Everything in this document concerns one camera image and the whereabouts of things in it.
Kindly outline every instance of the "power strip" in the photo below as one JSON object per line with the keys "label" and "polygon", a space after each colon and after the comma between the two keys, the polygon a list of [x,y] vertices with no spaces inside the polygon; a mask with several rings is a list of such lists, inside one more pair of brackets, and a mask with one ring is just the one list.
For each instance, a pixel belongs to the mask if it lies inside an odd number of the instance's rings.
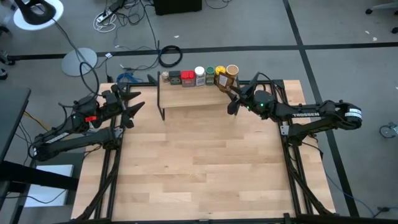
{"label": "power strip", "polygon": [[102,21],[104,21],[104,20],[107,19],[109,16],[112,16],[112,14],[113,14],[112,11],[110,11],[109,9],[106,9],[105,16],[104,16],[104,15],[100,15],[100,16],[97,18],[97,22],[102,22]]}

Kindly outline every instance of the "red clip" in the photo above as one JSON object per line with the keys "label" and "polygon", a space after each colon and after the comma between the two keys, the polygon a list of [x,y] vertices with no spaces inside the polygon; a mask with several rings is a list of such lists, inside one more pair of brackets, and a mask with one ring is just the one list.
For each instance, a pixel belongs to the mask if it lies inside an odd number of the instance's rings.
{"label": "red clip", "polygon": [[90,121],[95,121],[96,119],[97,119],[97,116],[90,116],[90,117],[85,118],[85,121],[87,123],[89,123]]}

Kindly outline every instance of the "red lid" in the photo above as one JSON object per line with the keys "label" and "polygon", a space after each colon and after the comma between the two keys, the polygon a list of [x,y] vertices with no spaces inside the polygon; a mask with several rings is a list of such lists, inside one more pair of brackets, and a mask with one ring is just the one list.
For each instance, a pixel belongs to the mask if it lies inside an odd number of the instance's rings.
{"label": "red lid", "polygon": [[181,79],[193,79],[195,78],[194,71],[181,71]]}

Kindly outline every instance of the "blue cable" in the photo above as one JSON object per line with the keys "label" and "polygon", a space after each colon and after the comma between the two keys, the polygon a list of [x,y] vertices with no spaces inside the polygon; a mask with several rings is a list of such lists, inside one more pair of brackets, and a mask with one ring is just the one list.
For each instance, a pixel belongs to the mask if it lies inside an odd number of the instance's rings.
{"label": "blue cable", "polygon": [[127,79],[129,83],[140,83],[143,82],[143,79],[141,78],[135,78],[134,74],[132,72],[124,72],[120,75],[118,75],[116,79],[116,83],[120,83],[121,80]]}
{"label": "blue cable", "polygon": [[365,206],[365,207],[369,210],[369,212],[370,212],[370,214],[372,215],[372,217],[374,217],[374,212],[371,210],[371,208],[370,208],[369,206],[367,206],[363,201],[361,201],[361,200],[359,200],[359,199],[356,199],[356,198],[354,198],[353,196],[351,196],[351,195],[347,194],[346,192],[344,192],[339,186],[337,186],[336,183],[333,182],[333,180],[330,178],[330,176],[328,175],[328,173],[327,173],[326,171],[325,171],[325,174],[326,174],[326,177],[330,180],[330,182],[331,182],[339,191],[341,191],[345,196],[347,196],[347,197],[349,197],[349,198],[352,198],[352,199],[354,199],[355,201],[361,203],[363,206]]}

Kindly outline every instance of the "lamp base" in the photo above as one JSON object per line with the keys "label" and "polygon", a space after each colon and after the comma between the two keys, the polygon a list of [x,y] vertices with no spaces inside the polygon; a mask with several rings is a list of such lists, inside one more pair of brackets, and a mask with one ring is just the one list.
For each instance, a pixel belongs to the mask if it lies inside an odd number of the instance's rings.
{"label": "lamp base", "polygon": [[[89,48],[79,48],[79,52],[86,59],[87,63],[89,63],[93,68],[97,64],[97,54],[94,50]],[[69,76],[78,77],[80,76],[79,66],[80,63],[84,62],[84,60],[79,56],[77,57],[77,52],[72,50],[67,53],[66,56],[62,59],[61,68],[62,71]],[[85,75],[90,71],[89,66],[83,65],[81,68],[82,74]]]}

